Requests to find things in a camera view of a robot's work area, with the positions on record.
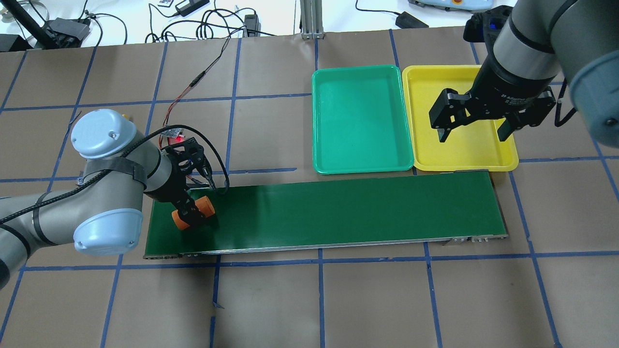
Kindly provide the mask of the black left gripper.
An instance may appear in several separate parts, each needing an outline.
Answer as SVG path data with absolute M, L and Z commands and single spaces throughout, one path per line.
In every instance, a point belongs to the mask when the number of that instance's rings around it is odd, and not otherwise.
M 185 200 L 190 197 L 186 183 L 187 176 L 203 165 L 204 148 L 199 145 L 194 137 L 190 137 L 180 143 L 166 146 L 164 154 L 172 165 L 172 173 L 170 174 L 172 192 L 169 201 L 173 203 Z M 207 214 L 208 205 L 179 208 L 177 210 L 177 226 L 179 228 L 190 228 L 193 223 L 204 223 L 207 220 Z

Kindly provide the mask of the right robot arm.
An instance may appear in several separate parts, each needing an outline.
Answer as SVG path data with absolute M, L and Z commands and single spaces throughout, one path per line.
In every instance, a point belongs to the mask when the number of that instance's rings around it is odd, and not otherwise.
M 446 88 L 431 107 L 440 142 L 479 120 L 501 119 L 500 141 L 539 126 L 559 108 L 550 82 L 562 73 L 590 135 L 618 147 L 618 6 L 612 1 L 519 0 L 473 14 L 463 38 L 484 43 L 487 56 L 468 92 Z

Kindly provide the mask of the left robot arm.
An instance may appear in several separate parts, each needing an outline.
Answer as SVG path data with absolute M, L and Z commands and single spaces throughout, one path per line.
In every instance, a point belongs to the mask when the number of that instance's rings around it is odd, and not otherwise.
M 80 185 L 1 199 L 2 287 L 43 247 L 72 243 L 80 253 L 94 256 L 135 249 L 144 196 L 172 203 L 172 220 L 181 231 L 215 214 L 208 199 L 189 195 L 186 177 L 204 164 L 203 148 L 194 139 L 181 152 L 160 150 L 121 113 L 97 109 L 77 121 L 69 141 L 87 161 Z

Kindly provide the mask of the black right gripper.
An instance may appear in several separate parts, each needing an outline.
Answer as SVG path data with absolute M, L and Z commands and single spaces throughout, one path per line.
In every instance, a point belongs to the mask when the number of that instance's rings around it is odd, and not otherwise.
M 513 132 L 537 127 L 557 106 L 546 81 L 512 83 L 484 65 L 467 92 L 445 88 L 429 110 L 431 128 L 445 143 L 451 130 L 481 120 L 500 120 L 498 140 L 505 142 Z

